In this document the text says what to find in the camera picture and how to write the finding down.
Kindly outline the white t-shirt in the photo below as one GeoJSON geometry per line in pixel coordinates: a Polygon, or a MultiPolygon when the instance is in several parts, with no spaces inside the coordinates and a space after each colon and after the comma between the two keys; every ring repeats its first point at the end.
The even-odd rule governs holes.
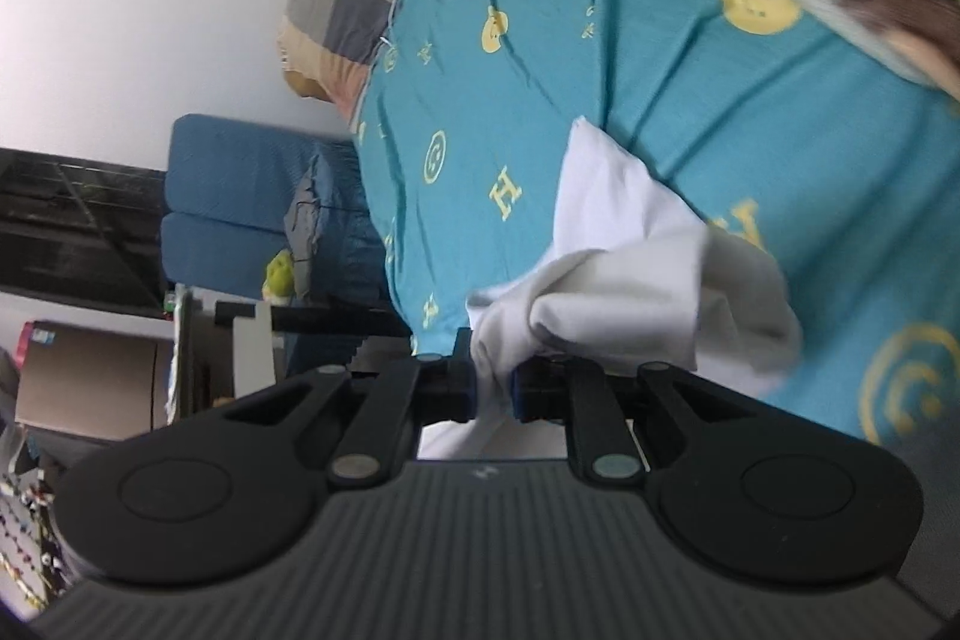
{"type": "Polygon", "coordinates": [[[615,375],[667,362],[763,396],[802,346],[770,253],[705,223],[586,119],[569,129],[544,256],[517,280],[470,292],[464,307],[478,414],[427,427],[423,459],[561,455],[560,432],[508,409],[512,370],[535,356],[585,357],[615,375]]]}

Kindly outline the green apple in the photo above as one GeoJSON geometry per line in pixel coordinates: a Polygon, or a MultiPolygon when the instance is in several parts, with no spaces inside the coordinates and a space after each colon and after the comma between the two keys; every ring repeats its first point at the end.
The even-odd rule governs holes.
{"type": "Polygon", "coordinates": [[[262,299],[274,305],[288,305],[296,294],[295,262],[290,250],[280,250],[265,266],[262,299]]]}

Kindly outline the grey cloth on chair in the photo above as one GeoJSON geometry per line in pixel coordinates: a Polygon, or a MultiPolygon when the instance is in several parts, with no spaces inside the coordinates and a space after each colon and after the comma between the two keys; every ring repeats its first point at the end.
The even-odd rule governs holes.
{"type": "Polygon", "coordinates": [[[314,269],[319,247],[320,200],[316,188],[317,156],[309,159],[293,193],[290,208],[283,218],[286,242],[293,260],[295,294],[298,299],[319,304],[327,299],[320,286],[320,273],[314,269]]]}

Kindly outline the blue covered chair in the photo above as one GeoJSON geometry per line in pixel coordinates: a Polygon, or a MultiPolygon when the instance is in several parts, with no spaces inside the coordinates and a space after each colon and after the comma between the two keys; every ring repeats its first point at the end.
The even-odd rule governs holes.
{"type": "Polygon", "coordinates": [[[352,143],[189,113],[172,125],[161,260],[173,283],[262,296],[265,266],[288,250],[283,218],[317,156],[319,247],[327,302],[389,305],[386,255],[371,223],[352,143]]]}

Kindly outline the cardboard box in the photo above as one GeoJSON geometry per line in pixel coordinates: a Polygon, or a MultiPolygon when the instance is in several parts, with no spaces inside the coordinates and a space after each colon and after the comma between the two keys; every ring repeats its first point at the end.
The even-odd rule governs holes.
{"type": "Polygon", "coordinates": [[[35,321],[16,422],[36,431],[116,442],[166,424],[172,342],[35,321]]]}

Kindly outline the brown pillow underneath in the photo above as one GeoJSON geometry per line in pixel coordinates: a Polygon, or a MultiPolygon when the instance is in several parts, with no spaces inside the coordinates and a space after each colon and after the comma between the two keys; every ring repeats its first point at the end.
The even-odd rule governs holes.
{"type": "Polygon", "coordinates": [[[296,96],[304,99],[314,99],[321,103],[332,104],[332,99],[327,86],[325,86],[325,70],[322,68],[322,62],[306,65],[285,65],[283,67],[283,78],[286,84],[290,86],[296,96]]]}

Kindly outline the teal patterned bed sheet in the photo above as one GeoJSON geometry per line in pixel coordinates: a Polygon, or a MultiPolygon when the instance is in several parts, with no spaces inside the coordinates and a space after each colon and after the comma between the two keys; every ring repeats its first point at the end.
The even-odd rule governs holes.
{"type": "Polygon", "coordinates": [[[957,106],[793,0],[400,0],[356,141],[418,351],[542,257],[576,119],[775,257],[779,406],[882,445],[957,411],[957,106]]]}

